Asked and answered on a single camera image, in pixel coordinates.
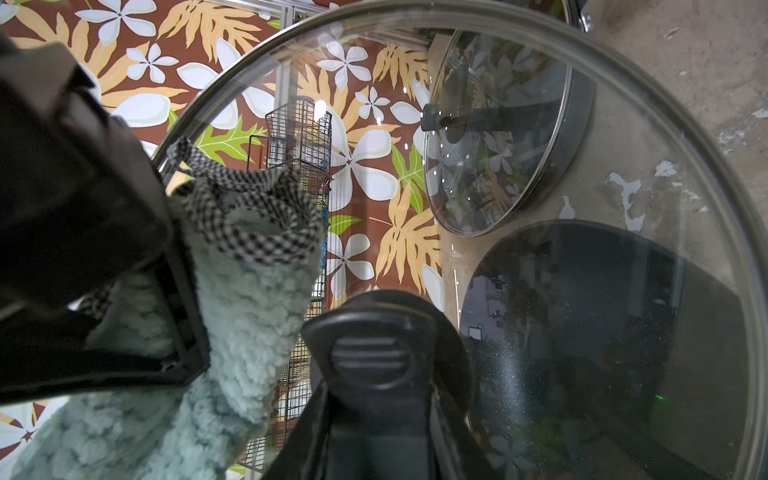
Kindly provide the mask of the green microfibre cloth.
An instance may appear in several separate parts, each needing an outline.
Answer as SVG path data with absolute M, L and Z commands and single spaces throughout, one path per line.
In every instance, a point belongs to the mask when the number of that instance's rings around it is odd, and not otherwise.
M 267 420 L 307 309 L 291 270 L 322 246 L 326 225 L 290 167 L 231 170 L 187 139 L 170 157 L 189 169 L 171 206 L 208 366 L 186 387 L 67 388 L 15 461 L 15 479 L 222 479 Z

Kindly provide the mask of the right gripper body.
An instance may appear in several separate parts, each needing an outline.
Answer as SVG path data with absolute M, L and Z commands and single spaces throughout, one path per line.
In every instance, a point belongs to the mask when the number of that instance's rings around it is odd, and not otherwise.
M 209 364 L 191 261 L 138 138 L 59 43 L 1 40 L 1 400 L 177 387 Z M 171 346 L 90 347 L 71 304 L 129 273 L 149 280 Z

